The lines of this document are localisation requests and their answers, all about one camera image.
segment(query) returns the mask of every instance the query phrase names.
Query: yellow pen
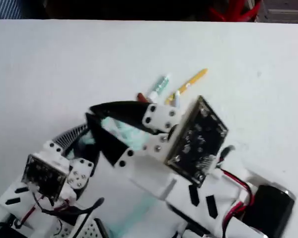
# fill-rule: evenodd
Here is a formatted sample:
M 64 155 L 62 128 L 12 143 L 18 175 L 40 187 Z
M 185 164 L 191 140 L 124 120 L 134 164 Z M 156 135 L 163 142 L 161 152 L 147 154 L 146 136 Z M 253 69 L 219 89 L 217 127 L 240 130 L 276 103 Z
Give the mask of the yellow pen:
M 195 84 L 200 78 L 203 77 L 204 74 L 208 72 L 207 68 L 202 69 L 200 72 L 198 72 L 196 75 L 194 75 L 192 78 L 190 78 L 185 84 L 183 84 L 177 91 L 182 94 L 187 88 L 189 88 L 191 85 Z M 174 94 L 170 95 L 166 100 L 165 104 L 170 104 L 170 102 L 174 99 Z

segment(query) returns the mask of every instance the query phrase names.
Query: metal mesh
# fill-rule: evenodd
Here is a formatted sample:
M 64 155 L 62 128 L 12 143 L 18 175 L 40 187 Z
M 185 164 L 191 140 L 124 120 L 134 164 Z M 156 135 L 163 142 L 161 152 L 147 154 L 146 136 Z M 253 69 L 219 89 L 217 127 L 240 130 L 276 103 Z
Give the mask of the metal mesh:
M 78 136 L 87 129 L 87 124 L 82 124 L 77 127 L 74 127 L 63 134 L 55 137 L 53 141 L 61 146 L 63 150 L 67 149 L 77 138 Z

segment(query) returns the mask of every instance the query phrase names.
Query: circuit board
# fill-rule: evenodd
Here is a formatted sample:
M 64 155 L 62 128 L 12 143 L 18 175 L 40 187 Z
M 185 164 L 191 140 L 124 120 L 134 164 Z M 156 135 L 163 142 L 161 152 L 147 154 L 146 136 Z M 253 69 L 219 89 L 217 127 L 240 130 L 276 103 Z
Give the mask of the circuit board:
M 165 163 L 197 186 L 201 186 L 228 129 L 199 96 L 183 124 Z
M 29 182 L 39 187 L 39 193 L 57 201 L 67 175 L 39 158 L 29 155 L 22 182 Z

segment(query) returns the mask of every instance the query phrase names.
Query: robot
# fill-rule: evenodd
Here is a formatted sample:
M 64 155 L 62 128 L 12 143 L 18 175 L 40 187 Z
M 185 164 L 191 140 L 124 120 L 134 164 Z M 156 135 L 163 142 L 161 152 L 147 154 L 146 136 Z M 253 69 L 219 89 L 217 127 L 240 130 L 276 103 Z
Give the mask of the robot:
M 101 122 L 107 117 L 147 132 L 142 149 L 105 130 Z M 184 115 L 171 106 L 112 102 L 91 107 L 86 121 L 29 155 L 22 177 L 0 198 L 0 226 L 14 219 L 16 228 L 34 230 L 30 237 L 110 237 L 94 212 L 103 198 L 85 210 L 75 207 L 101 152 L 117 173 L 186 221 L 174 238 L 282 236 L 296 197 L 259 171 L 244 168 L 241 179 L 222 168 L 233 149 L 222 148 L 228 128 L 202 96 Z M 80 148 L 88 132 L 95 143 Z

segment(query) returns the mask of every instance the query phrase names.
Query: red chair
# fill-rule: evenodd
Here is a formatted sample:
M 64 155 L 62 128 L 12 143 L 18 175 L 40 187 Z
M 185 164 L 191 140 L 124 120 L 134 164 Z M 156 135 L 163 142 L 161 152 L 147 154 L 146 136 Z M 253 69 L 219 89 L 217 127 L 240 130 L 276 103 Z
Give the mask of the red chair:
M 240 22 L 240 21 L 249 21 L 255 19 L 257 16 L 260 0 L 255 1 L 255 6 L 242 13 L 245 5 L 245 0 L 229 0 L 227 11 L 222 14 L 217 12 L 213 7 L 209 8 L 209 15 L 212 21 L 231 21 L 231 22 Z

